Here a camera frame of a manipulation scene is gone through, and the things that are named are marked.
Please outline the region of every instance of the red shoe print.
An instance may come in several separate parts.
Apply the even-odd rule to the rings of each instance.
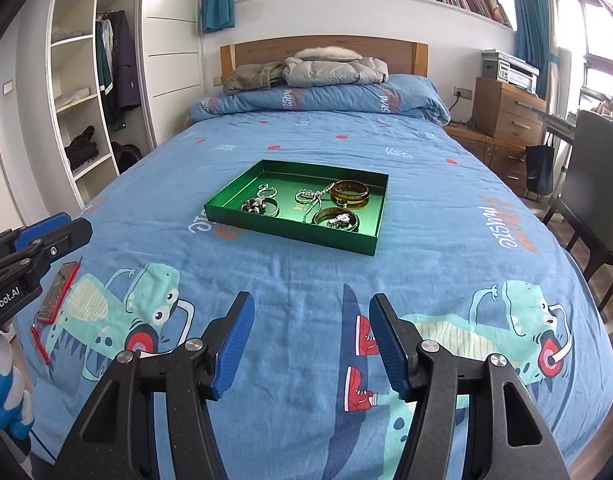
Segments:
[[[371,324],[364,316],[357,316],[355,322],[355,355],[364,357],[367,355],[378,355],[379,350],[375,338],[368,335],[371,332]]]
[[[347,369],[347,380],[344,388],[344,411],[356,412],[370,410],[377,403],[377,394],[368,390],[359,390],[362,374],[352,366]]]

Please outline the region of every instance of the bed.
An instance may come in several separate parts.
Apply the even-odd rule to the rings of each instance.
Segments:
[[[16,318],[36,381],[40,457],[53,462],[109,356],[123,348],[169,351],[200,336],[240,290],[253,295],[253,329],[232,388],[210,405],[232,479],[392,478],[413,415],[389,387],[371,337],[368,302],[376,292],[454,353],[505,354],[567,464],[591,439],[613,400],[613,353],[587,284],[509,188],[443,132],[446,108],[421,77],[427,46],[277,38],[224,47],[222,75],[329,44],[379,57],[391,73],[420,76],[421,105],[406,115],[260,104],[216,113],[207,100],[194,104],[214,118],[155,150],[83,211],[94,234],[68,257],[82,257],[77,281],[58,325],[42,333],[50,366],[29,336],[38,304]],[[255,102],[260,93],[242,99]],[[206,200],[263,158],[388,173],[375,256],[209,221]],[[147,314],[107,322],[100,305]],[[78,322],[65,322],[68,315]],[[457,406],[450,479],[461,474],[466,401]],[[155,418],[162,478],[174,478],[162,396]]]

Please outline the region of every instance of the screw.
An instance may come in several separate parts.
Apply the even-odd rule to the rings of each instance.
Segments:
[[[425,352],[435,353],[439,350],[439,343],[433,339],[424,339],[422,341],[422,350]]]
[[[130,350],[123,350],[118,355],[116,355],[115,359],[125,365],[126,363],[129,363],[133,360],[133,352],[131,352]]]
[[[491,364],[493,364],[494,366],[506,366],[507,365],[507,359],[506,357],[504,357],[502,354],[491,354]]]
[[[198,350],[202,350],[204,347],[204,341],[202,339],[189,339],[184,343],[184,348],[186,348],[189,352],[197,352]]]

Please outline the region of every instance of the green box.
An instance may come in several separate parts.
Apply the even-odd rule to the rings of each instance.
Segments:
[[[296,202],[296,193],[300,189],[320,191],[339,180],[357,180],[370,190],[368,203],[352,210],[360,218],[357,233],[307,223],[318,210],[317,205],[309,213],[307,222],[302,221],[308,206]],[[257,195],[261,184],[278,190],[275,200],[280,205],[280,214],[275,218],[240,209],[245,200]],[[213,222],[374,256],[387,184],[388,175],[384,173],[284,160],[261,160],[209,199],[204,207],[206,217]],[[331,196],[328,193],[323,195],[321,207],[333,206],[336,204]]]

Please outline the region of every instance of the door handle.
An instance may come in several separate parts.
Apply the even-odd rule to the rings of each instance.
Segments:
[[[530,126],[526,126],[525,124],[522,123],[516,123],[515,121],[510,121],[511,124],[515,124],[515,126],[519,126],[520,128],[524,128],[525,130],[530,130],[531,127]]]

